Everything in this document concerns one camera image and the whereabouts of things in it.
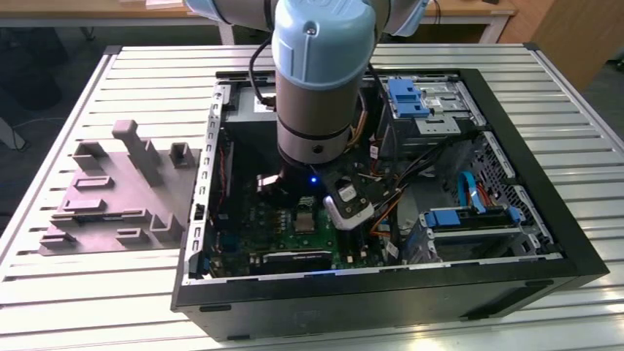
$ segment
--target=orange wire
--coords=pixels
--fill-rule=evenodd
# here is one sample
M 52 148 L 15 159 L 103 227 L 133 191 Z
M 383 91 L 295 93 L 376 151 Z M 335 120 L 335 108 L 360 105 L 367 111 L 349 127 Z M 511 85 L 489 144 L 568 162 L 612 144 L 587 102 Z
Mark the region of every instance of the orange wire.
M 484 198 L 484 203 L 487 206 L 492 206 L 492 199 L 489 198 L 488 192 L 485 191 L 485 188 L 483 185 L 477 185 L 477 190 L 479 194 L 481 194 L 481 197 Z
M 371 234 L 379 233 L 375 231 L 375 229 L 377 228 L 379 223 L 381 223 L 383 219 L 388 217 L 388 214 L 391 213 L 392 209 L 397 206 L 400 199 L 401 199 L 401 196 L 397 195 L 396 201 L 392 203 L 392 205 L 389 205 L 388 209 L 383 212 L 381 216 L 379 217 L 377 222 L 372 225 Z
M 371 232 L 371 235 L 373 236 L 391 236 L 388 232 Z

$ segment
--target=metal table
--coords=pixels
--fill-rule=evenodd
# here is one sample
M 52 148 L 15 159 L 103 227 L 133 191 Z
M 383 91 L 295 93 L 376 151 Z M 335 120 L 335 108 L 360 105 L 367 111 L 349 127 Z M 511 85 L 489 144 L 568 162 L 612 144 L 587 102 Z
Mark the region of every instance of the metal table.
M 111 126 L 140 124 L 156 147 L 201 147 L 215 73 L 255 47 L 123 48 L 97 65 L 0 241 L 0 350 L 221 347 L 169 311 L 177 250 L 43 257 L 36 251 L 83 140 L 120 151 Z M 563 350 L 624 344 L 624 144 L 537 51 L 521 45 L 381 45 L 377 67 L 477 68 L 611 274 L 499 320 L 263 339 L 268 350 Z M 267 50 L 257 69 L 272 67 Z

